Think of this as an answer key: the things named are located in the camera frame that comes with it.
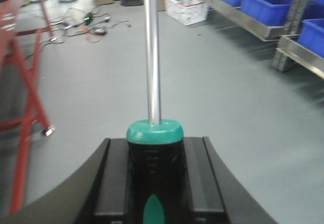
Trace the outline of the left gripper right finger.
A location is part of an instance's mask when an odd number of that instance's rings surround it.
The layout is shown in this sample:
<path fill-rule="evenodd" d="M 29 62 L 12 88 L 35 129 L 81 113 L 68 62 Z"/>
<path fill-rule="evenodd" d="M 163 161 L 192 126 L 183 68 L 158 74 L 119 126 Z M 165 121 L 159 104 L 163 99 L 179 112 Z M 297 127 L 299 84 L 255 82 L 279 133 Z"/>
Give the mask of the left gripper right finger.
<path fill-rule="evenodd" d="M 185 223 L 275 223 L 224 164 L 208 137 L 185 137 Z"/>

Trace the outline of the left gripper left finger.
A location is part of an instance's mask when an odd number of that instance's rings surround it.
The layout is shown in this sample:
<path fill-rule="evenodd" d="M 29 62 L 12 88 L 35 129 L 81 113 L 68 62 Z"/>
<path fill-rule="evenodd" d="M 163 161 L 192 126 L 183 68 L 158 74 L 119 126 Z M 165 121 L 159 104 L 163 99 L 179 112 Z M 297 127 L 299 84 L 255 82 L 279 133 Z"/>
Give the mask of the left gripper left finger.
<path fill-rule="evenodd" d="M 129 147 L 123 138 L 107 147 L 90 193 L 75 223 L 129 223 Z"/>

